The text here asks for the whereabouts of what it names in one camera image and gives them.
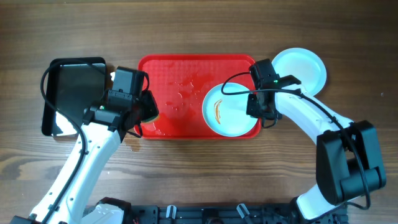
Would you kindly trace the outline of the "green orange sponge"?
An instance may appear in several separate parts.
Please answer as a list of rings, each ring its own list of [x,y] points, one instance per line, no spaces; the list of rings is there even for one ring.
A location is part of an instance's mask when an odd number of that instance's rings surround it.
[[[141,121],[141,123],[153,123],[153,122],[156,121],[158,118],[159,118],[159,115],[153,116],[153,117],[148,118],[148,119],[143,119],[143,120]]]

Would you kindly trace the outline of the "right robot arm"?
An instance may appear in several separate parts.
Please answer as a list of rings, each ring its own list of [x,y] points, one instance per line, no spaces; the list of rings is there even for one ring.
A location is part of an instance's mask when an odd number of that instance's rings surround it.
[[[273,125],[290,118],[316,145],[316,184],[291,202],[289,220],[311,223],[339,208],[355,206],[386,185],[386,172],[376,128],[369,121],[354,122],[314,98],[293,75],[276,74],[269,59],[249,68],[254,93],[246,113]]]

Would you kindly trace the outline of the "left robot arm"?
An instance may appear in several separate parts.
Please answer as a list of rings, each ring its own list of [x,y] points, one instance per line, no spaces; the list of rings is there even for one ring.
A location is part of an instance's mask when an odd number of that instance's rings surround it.
[[[159,110],[146,72],[118,67],[105,101],[93,104],[77,129],[78,139],[46,196],[27,218],[12,223],[131,223],[131,204],[105,198],[85,214],[88,199],[109,158],[126,134],[155,119]]]

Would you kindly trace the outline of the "light blue plate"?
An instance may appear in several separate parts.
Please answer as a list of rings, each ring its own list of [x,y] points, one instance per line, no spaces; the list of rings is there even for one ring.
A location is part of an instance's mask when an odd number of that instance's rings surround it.
[[[222,84],[213,87],[202,103],[202,115],[207,126],[224,137],[240,137],[248,134],[258,119],[246,113],[248,93],[222,94]]]
[[[274,57],[272,65],[280,77],[293,75],[298,78],[312,96],[321,92],[326,84],[325,64],[310,50],[303,48],[283,50]]]

